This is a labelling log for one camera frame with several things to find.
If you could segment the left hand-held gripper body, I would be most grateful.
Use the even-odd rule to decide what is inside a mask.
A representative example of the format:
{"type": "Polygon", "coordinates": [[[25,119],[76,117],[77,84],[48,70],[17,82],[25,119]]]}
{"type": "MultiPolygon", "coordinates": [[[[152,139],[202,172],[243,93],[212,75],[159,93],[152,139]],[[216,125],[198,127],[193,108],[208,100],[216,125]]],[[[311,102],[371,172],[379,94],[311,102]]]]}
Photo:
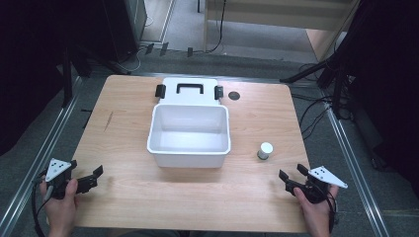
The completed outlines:
{"type": "Polygon", "coordinates": [[[71,180],[72,170],[70,163],[52,158],[47,167],[45,182],[46,193],[45,200],[50,198],[63,199],[66,193],[66,187],[71,180]]]}

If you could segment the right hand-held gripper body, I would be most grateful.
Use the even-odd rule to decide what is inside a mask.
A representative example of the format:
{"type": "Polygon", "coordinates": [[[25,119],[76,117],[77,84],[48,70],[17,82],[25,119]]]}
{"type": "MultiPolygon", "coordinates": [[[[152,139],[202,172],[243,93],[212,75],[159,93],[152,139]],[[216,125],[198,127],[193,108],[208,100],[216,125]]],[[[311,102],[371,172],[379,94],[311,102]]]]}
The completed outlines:
{"type": "Polygon", "coordinates": [[[348,185],[336,177],[324,166],[308,170],[302,192],[311,203],[320,203],[327,199],[329,186],[347,189],[348,185]]]}

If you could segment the person's right hand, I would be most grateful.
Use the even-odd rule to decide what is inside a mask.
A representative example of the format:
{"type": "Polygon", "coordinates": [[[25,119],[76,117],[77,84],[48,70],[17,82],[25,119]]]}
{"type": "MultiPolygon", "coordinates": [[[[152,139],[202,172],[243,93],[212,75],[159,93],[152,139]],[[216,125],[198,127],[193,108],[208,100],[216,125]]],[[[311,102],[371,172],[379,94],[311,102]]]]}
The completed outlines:
{"type": "Polygon", "coordinates": [[[330,224],[334,219],[332,209],[334,198],[337,197],[339,188],[337,186],[331,186],[329,188],[329,200],[325,200],[317,204],[311,203],[305,197],[301,189],[295,188],[293,191],[300,204],[307,231],[314,229],[327,229],[331,235],[330,224]]]}

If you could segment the person's left hand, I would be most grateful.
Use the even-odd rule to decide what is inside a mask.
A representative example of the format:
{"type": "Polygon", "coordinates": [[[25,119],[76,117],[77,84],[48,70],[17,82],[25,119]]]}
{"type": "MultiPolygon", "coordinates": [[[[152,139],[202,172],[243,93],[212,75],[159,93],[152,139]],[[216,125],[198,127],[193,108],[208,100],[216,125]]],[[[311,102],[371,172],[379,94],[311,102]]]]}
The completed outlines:
{"type": "Polygon", "coordinates": [[[69,181],[63,199],[51,198],[44,210],[50,229],[73,230],[77,214],[79,198],[76,195],[78,182],[76,179],[69,181]]]}

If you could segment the small white bottle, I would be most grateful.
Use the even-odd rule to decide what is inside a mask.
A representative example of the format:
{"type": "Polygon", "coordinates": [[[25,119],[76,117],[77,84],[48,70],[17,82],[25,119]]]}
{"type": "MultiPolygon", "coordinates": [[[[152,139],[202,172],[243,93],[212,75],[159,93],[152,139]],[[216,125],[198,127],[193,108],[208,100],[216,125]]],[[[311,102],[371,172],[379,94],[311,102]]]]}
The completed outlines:
{"type": "Polygon", "coordinates": [[[261,160],[267,160],[274,150],[273,145],[270,142],[262,142],[257,152],[257,156],[261,160]]]}

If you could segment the black metal stand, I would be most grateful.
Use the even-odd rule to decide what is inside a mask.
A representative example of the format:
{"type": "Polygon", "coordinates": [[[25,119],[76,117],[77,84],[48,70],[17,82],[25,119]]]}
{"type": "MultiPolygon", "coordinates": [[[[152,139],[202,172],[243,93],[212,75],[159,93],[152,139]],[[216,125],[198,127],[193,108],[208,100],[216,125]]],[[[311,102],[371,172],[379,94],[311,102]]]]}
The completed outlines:
{"type": "Polygon", "coordinates": [[[71,77],[71,62],[68,47],[63,49],[63,103],[62,106],[65,108],[69,105],[72,99],[72,77],[71,77]]]}

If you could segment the black tripod stand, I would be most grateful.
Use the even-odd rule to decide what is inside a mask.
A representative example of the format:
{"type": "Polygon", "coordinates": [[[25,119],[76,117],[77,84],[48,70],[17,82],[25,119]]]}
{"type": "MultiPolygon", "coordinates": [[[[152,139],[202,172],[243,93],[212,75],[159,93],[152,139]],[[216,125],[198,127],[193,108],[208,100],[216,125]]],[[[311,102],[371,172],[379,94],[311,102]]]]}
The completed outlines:
{"type": "Polygon", "coordinates": [[[321,70],[322,73],[317,79],[316,83],[320,89],[326,89],[331,84],[334,84],[334,90],[332,94],[332,112],[337,119],[342,119],[341,115],[341,101],[343,99],[342,89],[344,80],[347,76],[345,72],[345,64],[341,61],[340,56],[336,53],[332,54],[328,58],[318,62],[317,64],[302,70],[294,76],[286,79],[281,79],[281,83],[294,83],[310,74],[321,70]]]}

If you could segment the black curtain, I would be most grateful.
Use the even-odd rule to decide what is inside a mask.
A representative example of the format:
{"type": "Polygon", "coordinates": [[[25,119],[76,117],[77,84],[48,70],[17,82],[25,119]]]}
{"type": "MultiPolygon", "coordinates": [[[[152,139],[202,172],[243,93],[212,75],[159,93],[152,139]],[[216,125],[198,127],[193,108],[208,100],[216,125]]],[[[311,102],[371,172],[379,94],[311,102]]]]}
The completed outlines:
{"type": "Polygon", "coordinates": [[[91,69],[71,23],[88,0],[0,0],[0,156],[68,84],[57,66],[91,69]]]}
{"type": "Polygon", "coordinates": [[[361,0],[346,40],[350,91],[380,138],[373,152],[419,198],[419,0],[361,0]]]}

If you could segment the white plastic storage box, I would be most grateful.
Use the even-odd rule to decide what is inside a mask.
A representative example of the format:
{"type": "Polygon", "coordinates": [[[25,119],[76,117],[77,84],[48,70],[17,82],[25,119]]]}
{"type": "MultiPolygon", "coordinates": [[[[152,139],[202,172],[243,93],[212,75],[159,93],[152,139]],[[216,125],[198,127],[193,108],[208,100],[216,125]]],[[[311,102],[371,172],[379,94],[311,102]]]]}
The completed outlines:
{"type": "Polygon", "coordinates": [[[147,150],[159,167],[220,168],[230,149],[227,107],[154,107],[147,150]]]}

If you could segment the dark cabinet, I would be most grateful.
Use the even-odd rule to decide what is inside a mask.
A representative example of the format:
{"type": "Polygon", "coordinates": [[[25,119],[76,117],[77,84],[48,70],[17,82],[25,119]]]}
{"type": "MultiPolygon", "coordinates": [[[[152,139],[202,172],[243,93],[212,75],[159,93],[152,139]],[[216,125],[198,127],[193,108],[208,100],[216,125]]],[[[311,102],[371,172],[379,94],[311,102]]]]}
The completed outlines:
{"type": "Polygon", "coordinates": [[[147,13],[144,0],[102,0],[117,62],[139,51],[147,13]]]}

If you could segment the light wooden furniture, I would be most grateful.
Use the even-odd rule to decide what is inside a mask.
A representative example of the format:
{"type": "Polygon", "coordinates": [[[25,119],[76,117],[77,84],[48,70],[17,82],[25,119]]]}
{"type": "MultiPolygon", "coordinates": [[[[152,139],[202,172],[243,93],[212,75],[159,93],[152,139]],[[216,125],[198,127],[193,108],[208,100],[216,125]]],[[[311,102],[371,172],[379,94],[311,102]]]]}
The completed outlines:
{"type": "Polygon", "coordinates": [[[306,29],[316,58],[325,59],[349,28],[361,0],[205,0],[204,47],[208,21],[306,29]]]}

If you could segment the aluminium floor rail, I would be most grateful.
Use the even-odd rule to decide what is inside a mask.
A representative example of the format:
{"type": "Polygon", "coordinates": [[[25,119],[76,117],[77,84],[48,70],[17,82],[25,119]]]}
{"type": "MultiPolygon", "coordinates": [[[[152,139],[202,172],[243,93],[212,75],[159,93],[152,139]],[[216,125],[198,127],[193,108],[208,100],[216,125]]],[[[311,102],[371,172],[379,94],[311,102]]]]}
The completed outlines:
{"type": "Polygon", "coordinates": [[[329,112],[328,117],[375,236],[390,237],[381,211],[377,205],[377,201],[358,163],[353,147],[341,121],[336,118],[333,112],[329,112]]]}
{"type": "Polygon", "coordinates": [[[11,198],[9,205],[5,209],[5,213],[2,215],[0,220],[0,237],[10,237],[20,215],[24,211],[27,203],[30,201],[33,189],[33,180],[49,162],[50,154],[71,116],[79,97],[79,90],[82,86],[83,79],[80,76],[77,76],[71,84],[73,97],[69,100],[66,106],[59,107],[59,113],[57,114],[53,125],[50,127],[48,134],[42,141],[42,145],[38,153],[30,159],[31,166],[25,174],[21,175],[21,183],[18,185],[16,193],[11,198]]]}

